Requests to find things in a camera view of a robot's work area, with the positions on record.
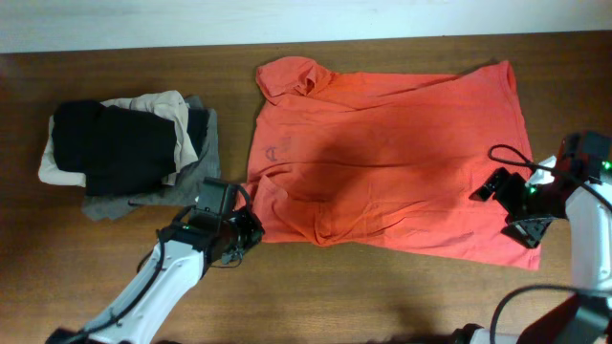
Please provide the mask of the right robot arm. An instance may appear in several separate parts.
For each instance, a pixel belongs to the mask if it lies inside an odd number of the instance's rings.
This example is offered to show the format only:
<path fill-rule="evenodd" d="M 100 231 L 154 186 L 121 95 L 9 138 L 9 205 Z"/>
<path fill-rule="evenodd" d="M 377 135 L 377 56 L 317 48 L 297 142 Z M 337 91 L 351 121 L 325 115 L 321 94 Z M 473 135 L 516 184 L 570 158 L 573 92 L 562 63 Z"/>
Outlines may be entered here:
<path fill-rule="evenodd" d="M 555 220 L 571 229 L 570 286 L 540 284 L 514 290 L 496 306 L 489 327 L 468 324 L 450 343 L 594 343 L 611 338 L 611 139 L 593 131 L 566 136 L 553 157 L 541 163 L 521 156 L 517 167 L 532 174 L 523 179 L 501 160 L 470 199 L 494 199 L 508 215 L 502 234 L 525 248 L 537 248 Z M 519 334 L 503 334 L 497 323 L 504 307 L 533 290 L 569 292 L 564 302 Z"/>

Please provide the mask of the red printed t-shirt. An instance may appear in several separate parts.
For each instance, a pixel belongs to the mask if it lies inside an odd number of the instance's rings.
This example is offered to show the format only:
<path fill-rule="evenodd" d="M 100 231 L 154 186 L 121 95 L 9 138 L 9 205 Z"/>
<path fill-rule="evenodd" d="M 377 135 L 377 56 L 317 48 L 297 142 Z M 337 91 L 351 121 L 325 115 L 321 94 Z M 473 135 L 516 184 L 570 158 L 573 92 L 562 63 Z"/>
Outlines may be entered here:
<path fill-rule="evenodd" d="M 246 189 L 268 244 L 359 243 L 536 270 L 471 194 L 505 143 L 531 153 L 511 63 L 461 75 L 339 73 L 308 57 L 260 66 Z"/>

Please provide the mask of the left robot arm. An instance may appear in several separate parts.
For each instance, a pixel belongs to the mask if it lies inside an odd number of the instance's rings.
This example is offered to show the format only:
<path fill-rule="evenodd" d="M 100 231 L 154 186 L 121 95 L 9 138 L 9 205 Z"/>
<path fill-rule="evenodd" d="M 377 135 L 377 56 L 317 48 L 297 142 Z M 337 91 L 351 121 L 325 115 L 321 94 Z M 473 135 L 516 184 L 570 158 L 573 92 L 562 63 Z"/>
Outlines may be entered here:
<path fill-rule="evenodd" d="M 156 231 L 157 242 L 120 295 L 80 330 L 56 329 L 49 343 L 149 343 L 209 269 L 239 267 L 265 233 L 246 189 L 206 178 L 195 203 Z"/>

